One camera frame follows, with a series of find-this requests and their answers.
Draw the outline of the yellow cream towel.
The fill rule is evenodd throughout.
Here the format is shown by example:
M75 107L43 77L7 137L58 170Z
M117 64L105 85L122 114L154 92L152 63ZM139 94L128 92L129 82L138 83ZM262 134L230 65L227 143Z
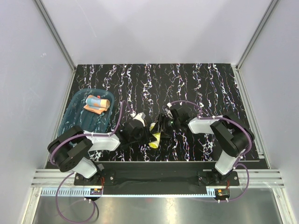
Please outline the yellow cream towel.
M156 123L151 123L149 130L152 131L154 129ZM152 149L158 149L161 139L161 132L159 133L152 133L153 137L155 138L149 143L149 147Z

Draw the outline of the orange polka dot towel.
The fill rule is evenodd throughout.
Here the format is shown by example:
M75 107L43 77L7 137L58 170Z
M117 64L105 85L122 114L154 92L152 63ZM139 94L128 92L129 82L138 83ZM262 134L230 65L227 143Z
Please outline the orange polka dot towel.
M98 115L106 112L110 107L110 101L100 96L88 95L85 100L84 109Z

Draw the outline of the blue transparent plastic bin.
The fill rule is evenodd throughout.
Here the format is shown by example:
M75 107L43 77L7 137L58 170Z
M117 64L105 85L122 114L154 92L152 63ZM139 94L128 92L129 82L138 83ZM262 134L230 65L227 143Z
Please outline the blue transparent plastic bin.
M98 115L84 109L88 95L100 96L110 101L110 107L106 112ZM107 133L110 117L113 112L114 95L101 89L82 89L72 97L62 123L58 130L58 144L71 147L81 141L91 144L91 150L114 151L120 140L116 134Z

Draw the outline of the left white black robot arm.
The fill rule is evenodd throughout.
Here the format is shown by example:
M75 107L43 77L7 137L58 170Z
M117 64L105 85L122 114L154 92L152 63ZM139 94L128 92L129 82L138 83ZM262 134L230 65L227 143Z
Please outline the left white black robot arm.
M114 151L133 144L146 145L156 140L148 127L140 121L132 120L115 133L92 133L73 126L53 140L47 150L51 163L61 172L75 172L82 175L89 184L95 185L100 181L101 173L95 163L87 158L89 151Z

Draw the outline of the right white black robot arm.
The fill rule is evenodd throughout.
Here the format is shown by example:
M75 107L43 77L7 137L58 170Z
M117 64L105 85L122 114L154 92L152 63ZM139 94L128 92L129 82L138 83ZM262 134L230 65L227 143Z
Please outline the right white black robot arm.
M193 134L212 134L215 136L222 152L211 174L206 178L218 185L229 179L229 174L236 168L237 162L251 150L254 134L234 113L218 117L190 118L187 114L179 115L176 110L172 115L160 114L158 120L150 125L154 137L170 138L173 130L191 131Z

